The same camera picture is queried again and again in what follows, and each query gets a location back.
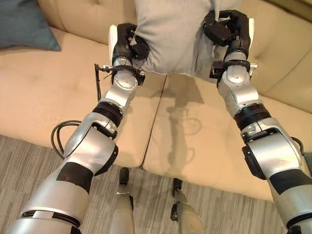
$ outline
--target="sofa backrest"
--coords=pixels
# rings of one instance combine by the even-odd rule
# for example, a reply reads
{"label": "sofa backrest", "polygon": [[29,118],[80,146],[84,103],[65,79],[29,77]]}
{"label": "sofa backrest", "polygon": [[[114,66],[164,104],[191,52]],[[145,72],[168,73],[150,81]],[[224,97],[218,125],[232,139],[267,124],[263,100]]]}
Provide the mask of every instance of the sofa backrest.
{"label": "sofa backrest", "polygon": [[108,44],[112,24],[136,23],[134,0],[38,0],[48,23],[63,31]]}
{"label": "sofa backrest", "polygon": [[[107,44],[111,24],[136,22],[134,0],[39,0],[53,27]],[[255,18],[249,61],[260,94],[312,113],[312,23],[261,0],[242,0]]]}
{"label": "sofa backrest", "polygon": [[252,83],[262,95],[312,113],[312,23],[261,0],[242,0],[241,11],[255,18]]}

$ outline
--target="striped carpet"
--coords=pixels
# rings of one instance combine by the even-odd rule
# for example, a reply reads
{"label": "striped carpet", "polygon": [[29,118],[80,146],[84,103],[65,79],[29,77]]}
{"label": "striped carpet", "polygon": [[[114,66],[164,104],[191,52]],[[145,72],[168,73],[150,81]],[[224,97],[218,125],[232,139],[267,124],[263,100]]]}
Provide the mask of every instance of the striped carpet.
{"label": "striped carpet", "polygon": [[[19,216],[36,187],[61,161],[52,149],[0,135],[0,233]],[[91,187],[91,203],[81,231],[108,233],[113,212],[119,166],[97,176]],[[130,170],[137,234],[176,234],[170,220],[172,179]],[[182,190],[201,216],[208,234],[285,234],[280,217],[270,202],[183,183]]]}

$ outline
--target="blue pillow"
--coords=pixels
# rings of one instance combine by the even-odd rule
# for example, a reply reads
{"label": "blue pillow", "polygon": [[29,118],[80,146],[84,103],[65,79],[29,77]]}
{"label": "blue pillow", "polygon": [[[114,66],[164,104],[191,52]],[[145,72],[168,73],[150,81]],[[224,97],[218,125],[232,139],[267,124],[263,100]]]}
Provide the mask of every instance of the blue pillow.
{"label": "blue pillow", "polygon": [[0,48],[11,45],[60,51],[37,0],[0,0]]}

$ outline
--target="black band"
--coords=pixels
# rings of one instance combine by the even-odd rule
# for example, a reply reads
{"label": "black band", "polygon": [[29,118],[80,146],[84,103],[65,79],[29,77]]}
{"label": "black band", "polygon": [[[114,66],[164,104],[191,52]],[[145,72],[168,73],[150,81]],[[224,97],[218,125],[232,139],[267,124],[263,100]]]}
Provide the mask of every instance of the black band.
{"label": "black band", "polygon": [[117,127],[122,120],[121,110],[114,104],[102,101],[99,102],[96,108],[92,111],[108,117]]}
{"label": "black band", "polygon": [[67,222],[75,225],[76,227],[80,226],[80,222],[77,219],[75,219],[73,217],[70,217],[68,215],[65,215],[65,214],[60,214],[60,213],[54,212],[52,218],[56,218],[56,219],[61,219],[61,220],[67,221]]}
{"label": "black band", "polygon": [[116,160],[117,155],[118,155],[118,147],[117,147],[117,145],[115,145],[115,148],[114,148],[114,151],[113,151],[111,157],[107,160],[105,165],[101,169],[99,169],[98,172],[95,173],[94,176],[97,176],[97,175],[100,175],[100,174],[102,174],[104,172],[107,172],[107,170],[111,167],[111,165]]}
{"label": "black band", "polygon": [[[35,212],[36,211],[27,211],[27,212],[23,213],[21,217],[22,218],[32,217],[32,216],[34,216]],[[67,222],[75,225],[76,227],[80,226],[80,222],[77,219],[70,217],[68,215],[65,215],[65,214],[54,212],[52,218],[67,221]]]}
{"label": "black band", "polygon": [[299,169],[278,172],[270,177],[270,182],[279,195],[293,187],[312,185],[312,179]]}
{"label": "black band", "polygon": [[262,104],[253,104],[244,107],[239,113],[234,116],[237,126],[242,131],[248,125],[259,120],[270,118],[271,115]]}
{"label": "black band", "polygon": [[309,219],[309,218],[312,218],[312,213],[299,215],[299,216],[289,220],[286,224],[286,227],[289,229],[291,226],[295,225],[296,223],[299,223],[299,222],[306,220],[306,219]]}
{"label": "black band", "polygon": [[73,183],[89,193],[92,178],[93,173],[88,168],[75,162],[67,162],[62,167],[56,180]]}

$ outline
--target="sofa seat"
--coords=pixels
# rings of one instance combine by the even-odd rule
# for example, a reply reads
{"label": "sofa seat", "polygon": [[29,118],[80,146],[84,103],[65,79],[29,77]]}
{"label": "sofa seat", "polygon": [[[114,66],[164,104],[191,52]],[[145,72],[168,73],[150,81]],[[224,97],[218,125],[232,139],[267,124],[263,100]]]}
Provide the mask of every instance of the sofa seat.
{"label": "sofa seat", "polygon": [[[94,63],[109,64],[108,46],[52,28],[62,51],[30,47],[0,50],[0,133],[51,147],[61,121],[82,120],[97,104]],[[147,74],[118,128],[119,156],[126,167],[142,164],[165,76]],[[102,94],[110,87],[101,81]],[[63,128],[63,144],[74,127]]]}
{"label": "sofa seat", "polygon": [[[261,97],[272,117],[312,150],[312,114]],[[199,78],[169,75],[161,96],[143,168],[272,201],[266,181],[249,171],[240,130],[225,109],[215,84]]]}

